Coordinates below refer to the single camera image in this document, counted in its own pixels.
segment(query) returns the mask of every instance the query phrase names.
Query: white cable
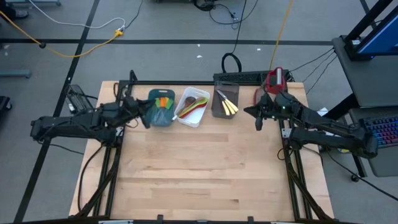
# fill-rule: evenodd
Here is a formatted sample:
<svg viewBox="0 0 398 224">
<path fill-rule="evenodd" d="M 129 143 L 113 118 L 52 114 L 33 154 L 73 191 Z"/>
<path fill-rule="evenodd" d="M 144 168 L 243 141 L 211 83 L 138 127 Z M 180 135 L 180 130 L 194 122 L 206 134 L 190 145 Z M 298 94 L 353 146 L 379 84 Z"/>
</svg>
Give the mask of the white cable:
<svg viewBox="0 0 398 224">
<path fill-rule="evenodd" d="M 126 25 L 126 21 L 125 21 L 123 18 L 120 18 L 120 17 L 111 19 L 109 22 L 107 22 L 107 23 L 105 23 L 105 24 L 103 24 L 102 26 L 99 26 L 99 27 L 91 27 L 91 26 L 86 26 L 86 25 L 84 25 L 84 24 L 72 24 L 72 23 L 67 23 L 67 22 L 59 22 L 59 21 L 56 21 L 55 19 L 51 18 L 51 17 L 50 17 L 49 15 L 47 15 L 45 12 L 43 12 L 43 10 L 41 10 L 39 7 L 37 7 L 37 6 L 32 2 L 32 0 L 29 0 L 29 1 L 30 1 L 30 3 L 31 3 L 37 10 L 39 10 L 43 15 L 45 15 L 47 18 L 49 18 L 49 19 L 52 20 L 53 22 L 55 22 L 55 23 L 57 23 L 57 24 L 61 24 L 61 25 L 83 26 L 83 27 L 87 27 L 87 28 L 90 28 L 90 29 L 100 29 L 100 28 L 102 28 L 102 27 L 108 25 L 109 23 L 111 23 L 111 22 L 117 20 L 117 19 L 123 21 L 123 26 L 121 26 L 121 27 L 119 28 L 119 30 L 124 30 L 124 27 L 125 27 L 125 25 Z"/>
</svg>

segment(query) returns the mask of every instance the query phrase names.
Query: plastic container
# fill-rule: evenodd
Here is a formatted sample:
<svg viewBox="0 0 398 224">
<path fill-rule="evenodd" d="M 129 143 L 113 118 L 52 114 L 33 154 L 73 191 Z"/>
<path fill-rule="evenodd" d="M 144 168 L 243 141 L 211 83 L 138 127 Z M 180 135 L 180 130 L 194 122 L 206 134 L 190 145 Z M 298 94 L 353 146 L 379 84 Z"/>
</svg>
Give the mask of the plastic container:
<svg viewBox="0 0 398 224">
<path fill-rule="evenodd" d="M 213 103 L 211 104 L 211 113 L 215 118 L 232 119 L 235 114 L 227 116 L 223 105 L 221 104 L 221 96 L 216 90 L 222 91 L 224 95 L 235 106 L 238 106 L 239 99 L 239 85 L 237 83 L 216 81 L 214 85 Z"/>
<path fill-rule="evenodd" d="M 170 126 L 173 121 L 173 110 L 175 108 L 175 93 L 173 90 L 153 89 L 148 94 L 148 100 L 154 100 L 160 97 L 168 97 L 171 100 L 173 100 L 174 103 L 168 110 L 166 108 L 157 108 L 156 105 L 153 105 L 153 107 L 147 113 L 146 116 L 147 122 L 153 126 L 167 127 Z M 162 113 L 161 119 L 155 119 L 155 116 L 157 116 L 158 112 Z"/>
<path fill-rule="evenodd" d="M 184 107 L 185 104 L 185 99 L 189 96 L 193 96 L 196 99 L 199 97 L 205 97 L 208 98 L 210 100 L 210 93 L 203 91 L 203 90 L 199 90 L 197 88 L 194 87 L 188 87 L 184 90 L 184 94 L 181 97 L 180 102 L 178 103 L 175 111 L 174 111 L 174 115 L 176 116 L 178 112 L 180 112 L 180 110 Z M 197 128 L 200 124 L 200 121 L 203 117 L 203 114 L 205 113 L 205 110 L 207 108 L 207 105 L 205 107 L 202 108 L 197 108 L 195 110 L 193 110 L 188 116 L 186 116 L 185 118 L 178 118 L 177 120 L 185 125 L 191 126 L 193 128 Z"/>
</svg>

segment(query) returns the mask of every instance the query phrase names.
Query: red object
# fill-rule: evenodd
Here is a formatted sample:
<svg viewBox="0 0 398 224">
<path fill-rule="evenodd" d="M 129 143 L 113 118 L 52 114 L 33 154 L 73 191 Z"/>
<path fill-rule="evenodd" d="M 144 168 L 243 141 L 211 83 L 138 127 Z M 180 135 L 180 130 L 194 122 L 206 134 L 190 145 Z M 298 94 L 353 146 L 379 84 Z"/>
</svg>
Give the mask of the red object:
<svg viewBox="0 0 398 224">
<path fill-rule="evenodd" d="M 282 78 L 282 83 L 280 85 L 277 85 L 277 70 L 281 69 L 281 78 Z M 266 78 L 266 91 L 269 93 L 273 94 L 278 94 L 280 91 L 284 91 L 286 87 L 286 81 L 285 77 L 283 75 L 283 68 L 282 67 L 277 67 L 274 71 L 271 71 L 268 73 L 267 78 Z"/>
<path fill-rule="evenodd" d="M 198 109 L 198 108 L 204 108 L 206 105 L 207 105 L 207 103 L 200 104 L 200 105 L 196 106 L 194 109 L 192 109 L 192 110 L 186 112 L 185 114 L 179 116 L 179 118 L 185 118 L 185 117 L 188 116 L 190 113 L 192 113 L 192 111 L 194 111 L 194 110 L 196 110 L 196 109 Z"/>
</svg>

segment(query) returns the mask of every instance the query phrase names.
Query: desk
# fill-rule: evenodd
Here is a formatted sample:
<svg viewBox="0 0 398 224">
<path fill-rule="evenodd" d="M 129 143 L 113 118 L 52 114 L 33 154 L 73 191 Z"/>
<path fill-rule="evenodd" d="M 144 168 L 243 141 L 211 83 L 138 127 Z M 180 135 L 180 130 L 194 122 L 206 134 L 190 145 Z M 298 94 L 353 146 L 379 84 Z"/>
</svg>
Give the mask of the desk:
<svg viewBox="0 0 398 224">
<path fill-rule="evenodd" d="M 102 83 L 98 103 L 114 101 L 113 83 Z M 133 96 L 146 99 L 153 88 L 170 88 L 178 103 L 186 87 L 135 85 Z M 194 87 L 213 92 L 213 86 Z M 177 121 L 168 128 L 145 129 L 141 124 L 135 129 L 127 128 L 111 218 L 155 220 L 163 214 L 165 220 L 243 221 L 253 216 L 255 221 L 294 221 L 285 162 L 276 156 L 282 145 L 279 124 L 264 121 L 262 131 L 257 132 L 254 118 L 243 112 L 252 103 L 256 88 L 240 87 L 240 112 L 232 120 L 212 117 L 208 106 L 198 128 Z M 302 83 L 289 83 L 288 88 L 307 104 Z M 95 140 L 88 140 L 82 167 L 99 146 Z M 317 150 L 314 145 L 308 147 Z M 301 156 L 307 189 L 332 217 L 319 156 L 304 150 Z M 82 205 L 98 186 L 103 157 L 104 150 L 88 165 Z M 78 211 L 77 190 L 78 186 L 71 215 Z M 100 214 L 104 213 L 105 201 L 102 200 Z"/>
<path fill-rule="evenodd" d="M 341 37 L 332 40 L 348 83 L 353 90 L 341 103 L 325 116 L 339 119 L 352 108 L 398 106 L 397 92 L 398 56 L 377 56 L 370 61 L 352 62 Z"/>
</svg>

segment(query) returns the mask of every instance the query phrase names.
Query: black floor line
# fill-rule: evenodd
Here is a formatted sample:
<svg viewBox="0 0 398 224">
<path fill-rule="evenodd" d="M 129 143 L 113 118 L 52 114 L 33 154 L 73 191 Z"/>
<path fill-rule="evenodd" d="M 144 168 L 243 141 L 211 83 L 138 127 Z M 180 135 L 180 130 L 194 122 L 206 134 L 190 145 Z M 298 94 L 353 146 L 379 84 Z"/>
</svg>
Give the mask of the black floor line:
<svg viewBox="0 0 398 224">
<path fill-rule="evenodd" d="M 86 44 L 100 44 L 107 40 L 87 40 Z M 114 40 L 111 44 L 235 44 L 236 40 Z M 275 45 L 276 40 L 239 40 L 243 45 Z M 279 45 L 332 45 L 331 41 L 322 40 L 281 40 Z"/>
<path fill-rule="evenodd" d="M 47 44 L 79 44 L 80 39 L 38 39 Z M 102 44 L 104 39 L 87 39 L 85 44 Z M 30 39 L 0 39 L 0 43 L 28 44 L 34 43 Z M 111 44 L 235 44 L 235 40 L 123 40 L 117 39 Z M 276 40 L 239 40 L 238 44 L 244 45 L 275 45 Z M 330 46 L 331 41 L 326 40 L 281 40 L 279 45 L 301 46 Z"/>
<path fill-rule="evenodd" d="M 88 16 L 87 21 L 86 21 L 87 26 L 90 26 L 91 23 L 93 22 L 94 15 L 97 10 L 99 2 L 100 2 L 100 0 L 94 0 L 93 6 L 91 7 L 90 15 Z M 83 33 L 82 33 L 80 41 L 78 43 L 78 47 L 76 49 L 75 55 L 81 54 L 81 51 L 83 50 L 83 46 L 85 44 L 85 40 L 87 38 L 89 30 L 90 30 L 90 28 L 87 28 L 87 27 L 83 30 Z M 74 58 L 72 60 L 72 64 L 70 65 L 68 75 L 65 79 L 65 83 L 63 84 L 63 88 L 62 88 L 60 97 L 58 99 L 57 106 L 55 107 L 55 111 L 53 114 L 54 116 L 60 116 L 60 114 L 61 114 L 62 105 L 64 104 L 65 97 L 66 97 L 64 89 L 72 81 L 73 74 L 75 73 L 78 62 L 79 62 L 79 58 Z M 37 183 L 37 179 L 39 178 L 40 171 L 43 167 L 43 163 L 44 163 L 44 160 L 45 160 L 48 150 L 49 150 L 48 145 L 47 146 L 43 145 L 40 149 L 39 156 L 37 157 L 32 174 L 30 175 L 30 179 L 29 179 L 29 182 L 25 189 L 24 196 L 22 197 L 21 203 L 19 204 L 19 208 L 16 213 L 14 223 L 20 223 L 24 220 L 24 217 L 25 217 L 25 214 L 27 211 L 27 207 L 29 206 L 30 199 L 32 198 L 32 194 L 34 192 L 34 189 L 35 189 L 35 186 Z"/>
</svg>

